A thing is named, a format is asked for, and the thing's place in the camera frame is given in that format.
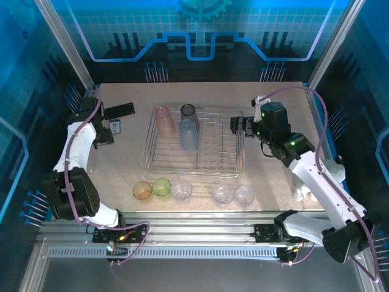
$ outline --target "pink cup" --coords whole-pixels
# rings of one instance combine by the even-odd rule
[[[169,138],[174,135],[174,122],[170,110],[166,106],[160,106],[156,110],[156,122],[158,135],[163,138]]]

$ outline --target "wire dish rack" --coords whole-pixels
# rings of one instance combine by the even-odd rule
[[[181,148],[179,123],[181,106],[166,105],[173,116],[176,132],[171,138],[160,137],[155,119],[151,115],[143,165],[152,173],[206,175],[220,178],[237,178],[244,170],[243,135],[231,133],[230,118],[243,113],[231,108],[196,107],[200,123],[199,148],[184,151]]]

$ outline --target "gray floor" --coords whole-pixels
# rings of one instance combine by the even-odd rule
[[[105,260],[50,259],[40,291],[358,292],[349,261],[341,265],[317,248],[305,262],[281,267],[258,260],[132,260],[111,267]]]

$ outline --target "speckled tabletop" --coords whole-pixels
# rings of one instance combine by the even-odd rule
[[[275,158],[265,157],[258,139],[246,138],[246,168],[239,177],[212,178],[207,176],[171,175],[148,172],[142,165],[143,150],[151,113],[163,103],[192,103],[196,106],[229,106],[239,109],[245,116],[253,116],[251,99],[276,89],[300,85],[299,82],[234,82],[234,83],[123,83],[102,84],[100,92],[104,107],[133,102],[136,113],[120,118],[121,132],[114,135],[115,144],[104,145],[95,152],[96,166],[89,176],[100,199],[111,208],[122,211],[202,211],[202,210],[312,210],[323,208],[307,198],[295,201],[292,197],[292,173]],[[272,97],[282,102],[288,112],[292,131],[303,133],[317,145],[318,135],[302,89],[284,91]],[[152,195],[145,201],[133,197],[132,189],[139,181],[150,184],[158,178],[172,181],[179,178],[193,185],[191,200],[178,204],[173,198]],[[256,190],[254,202],[243,209],[232,202],[226,206],[213,200],[213,188],[218,183],[251,186]]]

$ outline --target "small plastic bowl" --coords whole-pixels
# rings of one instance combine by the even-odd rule
[[[138,200],[147,199],[151,192],[151,184],[146,181],[138,182],[133,188],[133,195]]]
[[[171,188],[171,196],[179,203],[186,203],[189,200],[192,191],[193,188],[190,182],[182,179],[173,183],[173,187]]]
[[[220,184],[213,189],[213,198],[219,204],[226,205],[233,201],[235,192],[227,184]]]
[[[252,187],[241,186],[235,192],[235,202],[238,206],[247,207],[255,199],[255,191]]]
[[[153,193],[157,196],[167,196],[170,193],[171,183],[166,178],[159,178],[153,184]]]

